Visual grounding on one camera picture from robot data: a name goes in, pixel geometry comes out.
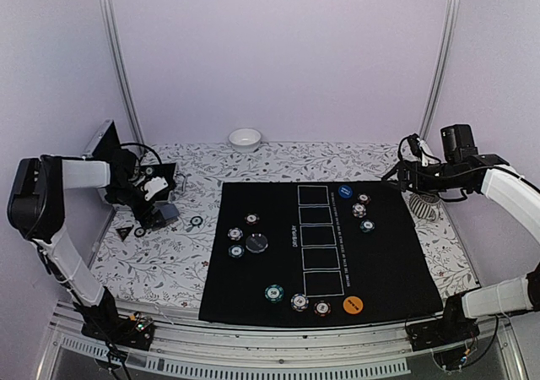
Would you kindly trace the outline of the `grey playing card deck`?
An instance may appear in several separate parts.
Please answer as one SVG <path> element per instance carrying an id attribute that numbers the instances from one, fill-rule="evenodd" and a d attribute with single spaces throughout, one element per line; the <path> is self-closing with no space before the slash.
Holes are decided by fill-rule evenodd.
<path id="1" fill-rule="evenodd" d="M 177 221 L 179 211 L 174 204 L 157 204 L 153 210 L 153 229 L 160 229 Z"/>

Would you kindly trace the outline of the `blue small blind button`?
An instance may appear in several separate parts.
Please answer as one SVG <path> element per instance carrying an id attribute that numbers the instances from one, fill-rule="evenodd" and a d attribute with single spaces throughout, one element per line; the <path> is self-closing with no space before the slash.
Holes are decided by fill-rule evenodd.
<path id="1" fill-rule="evenodd" d="M 352 198 L 354 190 L 349 185 L 343 184 L 338 188 L 337 193 L 341 198 Z"/>

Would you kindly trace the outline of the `green chips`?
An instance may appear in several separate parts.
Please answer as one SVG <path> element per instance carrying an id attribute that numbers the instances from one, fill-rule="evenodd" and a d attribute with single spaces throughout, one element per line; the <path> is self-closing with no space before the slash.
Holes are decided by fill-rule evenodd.
<path id="1" fill-rule="evenodd" d="M 244 253 L 245 249 L 241 245 L 233 245 L 228 249 L 228 254 L 232 258 L 241 258 Z"/>
<path id="2" fill-rule="evenodd" d="M 281 285 L 270 285 L 265 289 L 264 296 L 271 303 L 281 302 L 284 298 L 284 288 Z"/>
<path id="3" fill-rule="evenodd" d="M 372 232 L 375 229 L 375 223 L 372 220 L 362 220 L 359 228 L 364 233 Z"/>

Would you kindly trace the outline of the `blue peach chips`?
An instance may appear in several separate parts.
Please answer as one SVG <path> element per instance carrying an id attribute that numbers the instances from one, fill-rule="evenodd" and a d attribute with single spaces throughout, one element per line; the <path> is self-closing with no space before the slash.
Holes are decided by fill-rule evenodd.
<path id="1" fill-rule="evenodd" d="M 244 236 L 241 228 L 234 227 L 228 230 L 228 238 L 231 241 L 239 241 Z"/>

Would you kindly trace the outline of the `red white poker chips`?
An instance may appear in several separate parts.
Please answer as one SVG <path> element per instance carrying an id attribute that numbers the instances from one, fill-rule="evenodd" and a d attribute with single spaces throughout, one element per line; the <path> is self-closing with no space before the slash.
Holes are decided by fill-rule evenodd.
<path id="1" fill-rule="evenodd" d="M 255 213 L 249 213 L 245 216 L 245 222 L 248 225 L 256 225 L 260 220 L 260 217 Z"/>

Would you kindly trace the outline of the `black dealer button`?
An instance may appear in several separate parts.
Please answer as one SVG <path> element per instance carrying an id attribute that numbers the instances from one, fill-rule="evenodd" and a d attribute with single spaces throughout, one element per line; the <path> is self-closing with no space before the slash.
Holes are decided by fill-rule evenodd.
<path id="1" fill-rule="evenodd" d="M 246 249 L 251 253 L 262 253 L 267 247 L 268 239 L 262 233 L 253 233 L 246 238 Z"/>

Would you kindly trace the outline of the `orange big blind button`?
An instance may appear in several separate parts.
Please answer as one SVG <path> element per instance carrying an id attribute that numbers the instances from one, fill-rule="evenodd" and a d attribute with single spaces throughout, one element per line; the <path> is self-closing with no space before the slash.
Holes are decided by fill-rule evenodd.
<path id="1" fill-rule="evenodd" d="M 347 296 L 343 300 L 343 310 L 349 315 L 358 315 L 364 310 L 364 302 L 358 296 Z"/>

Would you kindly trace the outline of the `blue peach poker chip stack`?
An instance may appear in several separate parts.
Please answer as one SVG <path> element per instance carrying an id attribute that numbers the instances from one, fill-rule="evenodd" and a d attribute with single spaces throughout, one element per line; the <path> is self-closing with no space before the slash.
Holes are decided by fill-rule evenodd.
<path id="1" fill-rule="evenodd" d="M 296 312 L 303 312 L 309 306 L 309 298 L 302 293 L 296 293 L 291 297 L 290 306 Z"/>

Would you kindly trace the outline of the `green poker chip stack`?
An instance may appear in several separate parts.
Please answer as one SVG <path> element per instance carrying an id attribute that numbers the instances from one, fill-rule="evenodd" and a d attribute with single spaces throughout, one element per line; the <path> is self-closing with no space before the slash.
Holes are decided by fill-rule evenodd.
<path id="1" fill-rule="evenodd" d="M 203 223 L 203 218 L 201 216 L 193 216 L 190 219 L 191 227 L 199 227 Z"/>

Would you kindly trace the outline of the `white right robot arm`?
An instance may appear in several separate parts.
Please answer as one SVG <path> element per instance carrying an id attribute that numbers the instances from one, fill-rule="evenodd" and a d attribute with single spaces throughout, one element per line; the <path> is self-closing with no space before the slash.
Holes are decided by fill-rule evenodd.
<path id="1" fill-rule="evenodd" d="M 444 159 L 424 149 L 424 141 L 410 134 L 397 146 L 397 163 L 381 178 L 402 192 L 438 197 L 457 190 L 459 203 L 478 194 L 499 206 L 535 240 L 539 240 L 539 188 L 518 174 L 496 154 L 482 155 L 468 124 L 453 124 L 440 130 Z M 448 297 L 445 318 L 436 325 L 436 335 L 445 343 L 467 332 L 469 321 L 484 316 L 539 311 L 539 268 L 517 278 L 503 280 Z"/>

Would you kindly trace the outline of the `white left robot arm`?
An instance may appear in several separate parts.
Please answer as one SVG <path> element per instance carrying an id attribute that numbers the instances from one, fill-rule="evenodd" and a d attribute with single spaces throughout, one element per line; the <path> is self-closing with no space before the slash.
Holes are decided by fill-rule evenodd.
<path id="1" fill-rule="evenodd" d="M 91 323 L 108 341 L 119 340 L 126 325 L 109 310 L 115 306 L 111 293 L 90 273 L 73 245 L 64 193 L 102 189 L 105 201 L 129 208 L 140 228 L 160 229 L 178 216 L 169 201 L 176 187 L 174 174 L 162 166 L 161 162 L 146 166 L 132 151 L 118 146 L 98 157 L 24 158 L 15 174 L 7 207 L 10 225 L 35 246 L 43 264 L 71 292 L 76 304 L 99 309 Z"/>

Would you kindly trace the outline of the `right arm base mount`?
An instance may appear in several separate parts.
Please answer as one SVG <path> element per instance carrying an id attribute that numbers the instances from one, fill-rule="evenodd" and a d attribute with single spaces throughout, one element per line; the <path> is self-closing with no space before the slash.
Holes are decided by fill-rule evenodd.
<path id="1" fill-rule="evenodd" d="M 413 351 L 431 350 L 435 365 L 446 372 L 459 371 L 467 364 L 480 335 L 477 322 L 467 318 L 431 317 L 405 322 L 404 329 Z"/>

